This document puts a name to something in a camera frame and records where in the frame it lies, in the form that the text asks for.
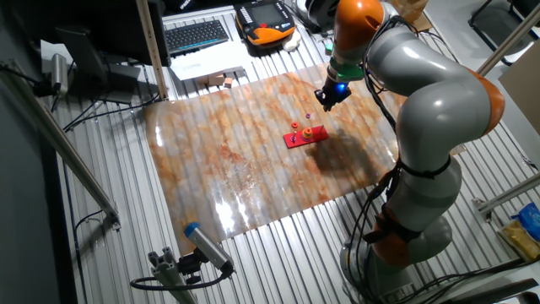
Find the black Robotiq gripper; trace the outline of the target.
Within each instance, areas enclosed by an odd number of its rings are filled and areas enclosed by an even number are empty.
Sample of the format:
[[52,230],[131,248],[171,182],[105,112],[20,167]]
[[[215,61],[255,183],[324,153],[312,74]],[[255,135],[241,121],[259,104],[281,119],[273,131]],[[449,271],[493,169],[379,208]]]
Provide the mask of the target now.
[[323,105],[324,112],[330,111],[337,103],[343,102],[351,95],[347,83],[330,82],[322,89],[315,91],[315,97]]

